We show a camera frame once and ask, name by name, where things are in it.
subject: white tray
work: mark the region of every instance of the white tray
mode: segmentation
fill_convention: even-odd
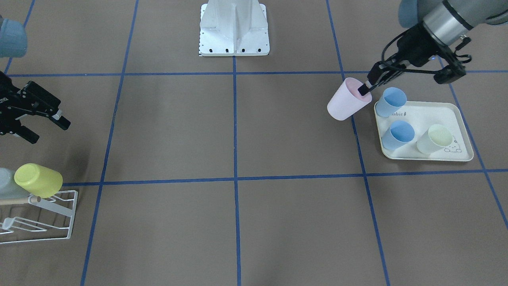
[[[407,101],[396,113],[389,117],[380,117],[376,114],[379,143],[383,154],[394,160],[431,160],[431,161],[470,161],[474,152],[467,136],[466,127],[459,109],[451,103]],[[383,147],[381,137],[388,130],[392,122],[403,120],[408,122],[415,129],[415,138],[408,144],[395,150],[388,150]],[[446,126],[454,137],[451,145],[443,150],[426,155],[418,151],[416,141],[433,124]]]

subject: yellow cup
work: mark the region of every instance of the yellow cup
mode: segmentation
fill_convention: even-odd
[[[14,174],[14,181],[28,192],[48,198],[62,188],[62,175],[52,169],[28,163],[21,166]]]

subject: cup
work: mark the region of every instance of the cup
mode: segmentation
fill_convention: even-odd
[[[415,137],[415,130],[406,121],[394,121],[381,138],[383,147],[388,150],[395,150],[406,145]]]
[[[59,172],[33,163],[21,166],[14,174],[14,180],[23,189],[41,198],[55,195],[64,181]]]
[[[398,88],[387,88],[376,104],[376,113],[388,117],[406,104],[406,94]]]
[[[434,124],[418,139],[416,147],[424,154],[432,154],[444,149],[453,141],[453,136],[445,126]]]
[[[14,182],[14,172],[0,168],[0,199],[26,198],[30,194]]]
[[[362,96],[358,91],[363,83],[355,78],[348,77],[328,102],[328,113],[337,120],[345,120],[372,101],[372,95]]]

